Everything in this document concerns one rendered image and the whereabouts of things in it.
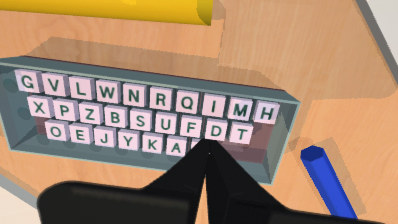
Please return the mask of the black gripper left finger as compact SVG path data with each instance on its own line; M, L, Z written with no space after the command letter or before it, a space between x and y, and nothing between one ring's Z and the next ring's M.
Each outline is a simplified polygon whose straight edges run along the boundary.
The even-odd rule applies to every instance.
M195 224L210 151L202 138L142 188L63 181L37 198L41 224Z

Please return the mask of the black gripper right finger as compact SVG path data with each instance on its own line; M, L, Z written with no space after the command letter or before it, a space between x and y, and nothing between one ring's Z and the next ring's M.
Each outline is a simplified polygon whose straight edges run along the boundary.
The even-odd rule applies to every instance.
M217 140L205 174L208 224L385 224L286 207L258 184Z

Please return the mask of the blue hexagonal rod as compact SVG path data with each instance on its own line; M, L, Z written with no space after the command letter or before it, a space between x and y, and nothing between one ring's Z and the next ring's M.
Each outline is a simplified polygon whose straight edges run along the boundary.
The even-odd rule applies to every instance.
M358 219L325 150L309 146L300 159L331 215Z

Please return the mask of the grey keyboard with white letter keys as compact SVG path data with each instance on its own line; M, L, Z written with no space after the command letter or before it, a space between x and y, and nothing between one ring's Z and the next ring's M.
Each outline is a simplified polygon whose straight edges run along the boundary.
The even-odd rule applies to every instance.
M33 56L0 58L8 152L167 172L217 140L274 185L302 102L285 90Z

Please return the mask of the yellow cylinder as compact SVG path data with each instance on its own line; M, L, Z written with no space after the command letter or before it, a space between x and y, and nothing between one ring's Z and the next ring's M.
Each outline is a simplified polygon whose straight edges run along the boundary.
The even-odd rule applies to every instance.
M0 0L0 10L211 26L213 0Z

